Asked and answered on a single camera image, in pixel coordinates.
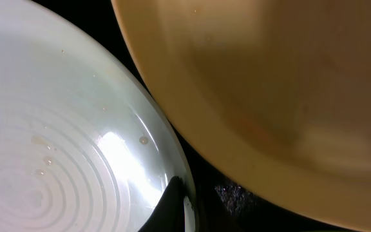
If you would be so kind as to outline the light green plate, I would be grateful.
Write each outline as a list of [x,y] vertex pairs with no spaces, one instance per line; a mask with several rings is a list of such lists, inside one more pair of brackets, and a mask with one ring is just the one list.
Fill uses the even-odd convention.
[[0,1],[0,231],[139,231],[169,181],[195,185],[156,102],[88,34],[31,1]]

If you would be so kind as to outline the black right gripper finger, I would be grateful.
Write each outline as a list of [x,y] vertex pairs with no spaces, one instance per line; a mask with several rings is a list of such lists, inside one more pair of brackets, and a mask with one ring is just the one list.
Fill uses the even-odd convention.
[[184,232],[186,190],[180,177],[173,177],[161,199],[139,232]]

